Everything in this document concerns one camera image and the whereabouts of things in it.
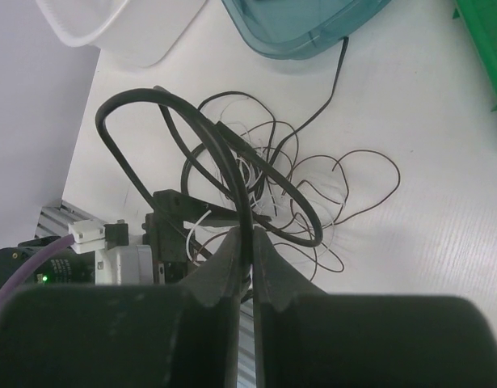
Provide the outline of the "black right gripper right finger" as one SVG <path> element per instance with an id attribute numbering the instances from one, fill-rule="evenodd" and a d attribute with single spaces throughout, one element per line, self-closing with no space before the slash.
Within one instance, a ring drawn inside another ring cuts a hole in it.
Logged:
<path id="1" fill-rule="evenodd" d="M 254 228 L 253 251 L 256 384 L 269 387 L 272 379 L 270 367 L 276 358 L 274 314 L 284 311 L 297 295 L 323 295 L 325 292 L 284 259 L 267 232 L 260 227 Z"/>

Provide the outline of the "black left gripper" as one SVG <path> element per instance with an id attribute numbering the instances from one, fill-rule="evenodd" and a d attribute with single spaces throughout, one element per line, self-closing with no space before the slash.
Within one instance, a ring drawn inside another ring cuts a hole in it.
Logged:
<path id="1" fill-rule="evenodd" d="M 191 283 L 207 281 L 221 283 L 229 275 L 226 264 L 213 258 L 211 264 L 199 269 L 187 257 L 189 253 L 201 252 L 207 259 L 213 257 L 190 236 L 186 222 L 196 224 L 200 217 L 207 217 L 200 224 L 213 228 L 238 225 L 235 211 L 184 195 L 172 189 L 155 192 L 155 208 L 145 216 L 142 228 L 143 243 L 151 247 L 153 264 L 157 269 L 159 283 Z"/>

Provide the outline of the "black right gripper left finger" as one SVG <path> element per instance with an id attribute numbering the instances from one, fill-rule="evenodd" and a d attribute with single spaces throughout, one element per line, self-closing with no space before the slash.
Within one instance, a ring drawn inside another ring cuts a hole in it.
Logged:
<path id="1" fill-rule="evenodd" d="M 234 387 L 242 287 L 242 237 L 231 229 L 213 256 L 176 285 L 162 309 L 163 387 Z"/>

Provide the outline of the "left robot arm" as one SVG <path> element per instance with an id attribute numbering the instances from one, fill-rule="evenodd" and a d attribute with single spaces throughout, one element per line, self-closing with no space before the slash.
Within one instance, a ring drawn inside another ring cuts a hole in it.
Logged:
<path id="1" fill-rule="evenodd" d="M 145 218 L 141 243 L 131 242 L 128 225 L 105 224 L 68 208 L 46 208 L 53 235 L 0 249 L 0 290 L 5 283 L 151 285 L 174 283 L 189 272 L 191 231 L 185 223 L 235 226 L 233 210 L 174 190 L 155 192 L 159 209 Z"/>

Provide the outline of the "white plastic tub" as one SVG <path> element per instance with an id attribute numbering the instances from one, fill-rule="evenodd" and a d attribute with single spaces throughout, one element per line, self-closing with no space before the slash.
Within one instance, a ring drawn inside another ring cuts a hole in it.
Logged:
<path id="1" fill-rule="evenodd" d="M 205 2 L 42 0 L 36 4 L 63 44 L 95 46 L 133 65 L 149 67 L 167 54 Z"/>

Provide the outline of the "teal translucent plastic tray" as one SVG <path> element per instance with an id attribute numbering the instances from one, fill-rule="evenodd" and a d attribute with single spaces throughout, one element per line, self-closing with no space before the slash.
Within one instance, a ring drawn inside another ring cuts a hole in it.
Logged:
<path id="1" fill-rule="evenodd" d="M 223 0 L 245 43 L 263 57 L 306 60 L 337 44 L 389 0 Z"/>

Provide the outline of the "green plastic tray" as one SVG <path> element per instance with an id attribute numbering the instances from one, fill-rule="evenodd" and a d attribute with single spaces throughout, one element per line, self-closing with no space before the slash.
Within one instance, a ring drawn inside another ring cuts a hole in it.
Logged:
<path id="1" fill-rule="evenodd" d="M 497 0 L 456 0 L 453 18 L 462 17 L 497 97 Z"/>

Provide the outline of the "aluminium mounting rail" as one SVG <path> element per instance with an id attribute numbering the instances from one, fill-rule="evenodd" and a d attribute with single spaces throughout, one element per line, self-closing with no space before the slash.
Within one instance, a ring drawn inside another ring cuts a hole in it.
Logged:
<path id="1" fill-rule="evenodd" d="M 90 219 L 105 224 L 105 221 L 66 201 L 62 201 L 58 206 L 45 206 L 40 211 L 34 237 L 62 237 L 67 234 L 69 224 Z"/>

